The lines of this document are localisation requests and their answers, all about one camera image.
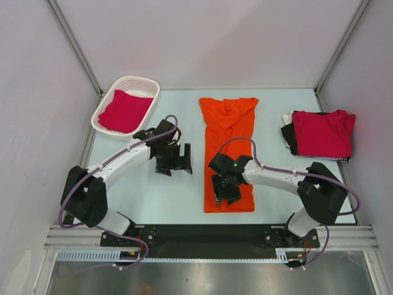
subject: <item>folded red cloth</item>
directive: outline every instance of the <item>folded red cloth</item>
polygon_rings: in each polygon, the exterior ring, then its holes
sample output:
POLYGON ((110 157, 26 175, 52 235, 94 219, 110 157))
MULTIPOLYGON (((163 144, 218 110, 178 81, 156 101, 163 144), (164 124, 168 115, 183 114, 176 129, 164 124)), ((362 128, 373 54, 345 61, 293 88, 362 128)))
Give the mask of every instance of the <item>folded red cloth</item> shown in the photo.
POLYGON ((129 95, 115 90, 113 100, 98 116, 98 122, 111 131, 131 133, 139 127, 153 98, 129 95))
POLYGON ((355 115, 339 109, 320 116, 311 112, 294 112, 298 155, 343 158, 352 154, 351 133, 355 115))

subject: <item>white vent strip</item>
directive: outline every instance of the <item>white vent strip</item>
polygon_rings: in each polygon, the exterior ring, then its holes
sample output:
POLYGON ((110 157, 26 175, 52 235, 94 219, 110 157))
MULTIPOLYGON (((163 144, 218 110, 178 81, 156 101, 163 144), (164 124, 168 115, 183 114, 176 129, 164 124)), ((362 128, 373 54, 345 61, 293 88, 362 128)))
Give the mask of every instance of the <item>white vent strip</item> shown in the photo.
MULTIPOLYGON (((121 250, 61 250, 58 261, 89 262, 133 262, 134 259, 120 259, 121 250)), ((287 263, 285 251, 276 251, 277 258, 269 259, 180 259, 180 258, 146 258, 146 262, 219 262, 219 263, 287 263)))

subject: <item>gray floor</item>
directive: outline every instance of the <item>gray floor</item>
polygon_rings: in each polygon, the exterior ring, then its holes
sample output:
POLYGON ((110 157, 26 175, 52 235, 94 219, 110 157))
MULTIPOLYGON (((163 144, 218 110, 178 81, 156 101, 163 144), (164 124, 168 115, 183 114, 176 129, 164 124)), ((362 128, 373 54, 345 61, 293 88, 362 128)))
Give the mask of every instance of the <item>gray floor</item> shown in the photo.
POLYGON ((90 262, 57 262, 47 295, 376 294, 362 252, 325 253, 306 271, 282 264, 147 262, 118 271, 90 262))

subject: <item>stack of folded clothes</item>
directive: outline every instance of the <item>stack of folded clothes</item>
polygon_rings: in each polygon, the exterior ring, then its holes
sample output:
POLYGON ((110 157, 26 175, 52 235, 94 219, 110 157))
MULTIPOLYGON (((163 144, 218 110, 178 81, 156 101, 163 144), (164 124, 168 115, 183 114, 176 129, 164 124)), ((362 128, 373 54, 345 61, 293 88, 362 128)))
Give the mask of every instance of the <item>stack of folded clothes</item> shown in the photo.
POLYGON ((356 116, 346 111, 294 111, 282 117, 281 133, 293 155, 349 162, 356 116))

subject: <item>floor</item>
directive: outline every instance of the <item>floor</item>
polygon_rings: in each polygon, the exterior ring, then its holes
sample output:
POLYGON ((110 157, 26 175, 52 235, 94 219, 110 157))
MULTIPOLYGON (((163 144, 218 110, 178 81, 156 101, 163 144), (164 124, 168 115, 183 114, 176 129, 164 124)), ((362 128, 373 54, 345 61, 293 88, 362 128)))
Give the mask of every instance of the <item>floor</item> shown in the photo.
POLYGON ((118 271, 57 262, 47 295, 373 295, 363 252, 328 252, 303 270, 283 264, 145 262, 118 271))
MULTIPOLYGON (((204 129, 199 98, 257 97, 253 139, 257 153, 265 163, 289 167, 308 167, 312 159, 296 157, 284 146, 279 134, 281 117, 291 110, 319 111, 311 89, 297 90, 184 90, 161 91, 146 128, 155 127, 168 114, 179 119, 181 143, 192 145, 193 175, 175 171, 171 178, 156 174, 155 161, 136 167, 117 181, 108 192, 109 206, 139 224, 256 224, 285 223, 302 207, 300 199, 288 192, 266 186, 254 186, 255 211, 252 213, 203 212, 204 129)), ((100 162, 125 142, 96 134, 90 165, 100 162)), ((324 163, 338 178, 337 164, 324 163)), ((345 201, 342 211, 351 209, 345 201)), ((353 216, 339 216, 337 223, 353 224, 353 216)))

